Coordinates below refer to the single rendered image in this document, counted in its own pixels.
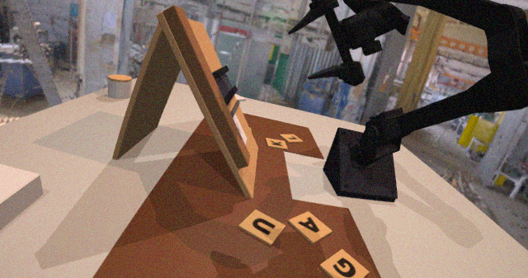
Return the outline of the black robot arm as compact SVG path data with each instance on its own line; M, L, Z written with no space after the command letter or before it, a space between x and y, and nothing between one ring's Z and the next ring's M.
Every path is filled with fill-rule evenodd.
M349 143L351 165L375 168L375 162L400 150L404 136L427 126L461 116L485 112L521 110L528 107L528 22L525 12L491 0L343 0L357 14L371 12L379 26L379 35L397 30L406 35L410 16L393 3L423 6L484 30L488 42L491 73L472 87L451 97L403 113L403 108L371 116L359 142ZM363 55L382 50L375 40L368 16L350 16L347 22L355 44ZM379 36L378 35L378 36ZM378 37L377 36L377 37ZM355 165L355 166L354 166Z

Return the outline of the white paper ticket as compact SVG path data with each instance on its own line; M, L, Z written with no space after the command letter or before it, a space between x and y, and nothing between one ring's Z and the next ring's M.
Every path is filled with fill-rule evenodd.
M245 145L246 145L247 137L246 137L246 135L245 135L244 132L243 132L243 128L242 128L242 126L240 125L240 123L239 123L239 121L238 121L238 117L236 116L236 114L234 114L234 116L233 116L233 121L234 121L235 125L236 125L237 128L238 128L238 131L239 131L239 133L240 133L240 135L241 135L241 137L242 137L242 139L243 139L243 142L244 142Z

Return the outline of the wooden a-frame board stand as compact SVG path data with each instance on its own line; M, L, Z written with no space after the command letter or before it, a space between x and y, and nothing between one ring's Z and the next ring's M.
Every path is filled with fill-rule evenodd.
M221 66L203 23L187 19L182 8L173 5L157 17L112 159L118 160L158 127L181 70L242 193L253 198L258 146L234 95L237 88L231 88L228 66Z

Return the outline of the grey cylindrical canister with orange lid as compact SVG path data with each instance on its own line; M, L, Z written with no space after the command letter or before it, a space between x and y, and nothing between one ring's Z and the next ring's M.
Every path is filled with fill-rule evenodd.
M108 78L108 97L113 99L130 98L132 77L125 75L110 75Z

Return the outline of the tan letter tile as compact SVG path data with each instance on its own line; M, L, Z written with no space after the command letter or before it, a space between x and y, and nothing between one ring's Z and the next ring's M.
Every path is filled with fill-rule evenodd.
M314 217L309 211L304 212L293 219L289 219L288 223L292 224L294 228L303 234L312 244L320 241L332 232L329 227Z
M342 249L320 264L319 267L330 278L365 278L370 273Z
M238 227L271 246L285 225L255 209Z
M270 147L270 148L279 148L279 149L288 150L285 144L285 141L282 141L282 140L266 138L266 144L267 144L267 147Z
M280 137L282 137L288 143L303 143L304 142L303 140L301 140L294 134L280 134Z

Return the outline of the pale pink flat card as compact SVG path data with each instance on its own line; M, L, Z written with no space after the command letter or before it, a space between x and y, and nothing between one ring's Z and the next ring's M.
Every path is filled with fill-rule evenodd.
M235 97L236 97L237 100L239 100L239 101L246 101L246 98L241 97L241 96L239 96L239 95L237 95L237 94L234 94L234 95L235 95Z

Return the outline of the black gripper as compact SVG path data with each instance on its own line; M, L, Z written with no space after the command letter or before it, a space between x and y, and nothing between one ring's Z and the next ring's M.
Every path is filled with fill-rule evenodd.
M338 77L339 79L342 79L345 83L350 84L352 86L356 86L359 84L361 85L365 80L365 75L361 67L361 63L352 60L349 51L349 49L353 47L352 44L355 44L353 34L351 32L348 21L346 23L339 21L333 10L333 8L339 7L338 1L312 0L312 2L309 4L309 7L310 10L307 15L305 15L304 18L301 19L300 23L297 24L288 34L293 34L297 30L300 30L304 26L307 26L310 22L316 20L317 18L320 18L322 15L325 15L330 30L332 32L333 39L335 40L340 55L342 57L343 63L341 63L340 66L334 65L330 68L328 67L324 70L316 72L315 74L311 74L308 76L308 79ZM379 35L379 26L374 15L371 12L364 10L362 12L354 14L353 16L363 15L364 13L368 16L371 30L375 33L375 38L377 38L377 36Z

